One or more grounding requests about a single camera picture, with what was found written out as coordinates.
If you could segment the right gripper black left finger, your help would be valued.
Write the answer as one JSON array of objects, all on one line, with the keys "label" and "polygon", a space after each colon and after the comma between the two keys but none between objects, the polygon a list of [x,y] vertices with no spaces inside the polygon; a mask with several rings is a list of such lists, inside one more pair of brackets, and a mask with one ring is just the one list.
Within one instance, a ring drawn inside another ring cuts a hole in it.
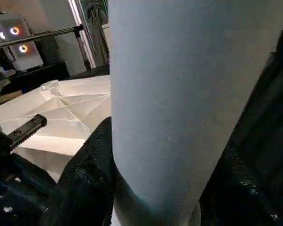
[{"label": "right gripper black left finger", "polygon": [[65,166],[50,193],[48,226],[109,226],[116,190],[111,117],[104,119]]}]

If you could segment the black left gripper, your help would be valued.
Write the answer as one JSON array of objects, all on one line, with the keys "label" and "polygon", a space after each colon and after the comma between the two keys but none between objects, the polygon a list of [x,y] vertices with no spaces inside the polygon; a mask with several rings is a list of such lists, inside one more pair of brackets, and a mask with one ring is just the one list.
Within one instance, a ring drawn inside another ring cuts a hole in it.
[{"label": "black left gripper", "polygon": [[0,226],[39,226],[57,183],[42,168],[11,152],[47,119],[37,114],[9,134],[0,131]]}]

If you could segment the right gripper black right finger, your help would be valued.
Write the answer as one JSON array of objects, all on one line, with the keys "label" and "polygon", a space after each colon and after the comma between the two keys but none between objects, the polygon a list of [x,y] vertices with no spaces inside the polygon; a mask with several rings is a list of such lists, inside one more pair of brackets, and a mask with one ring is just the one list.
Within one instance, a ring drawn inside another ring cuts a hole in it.
[{"label": "right gripper black right finger", "polygon": [[200,197],[202,226],[283,226],[283,207],[228,142]]}]

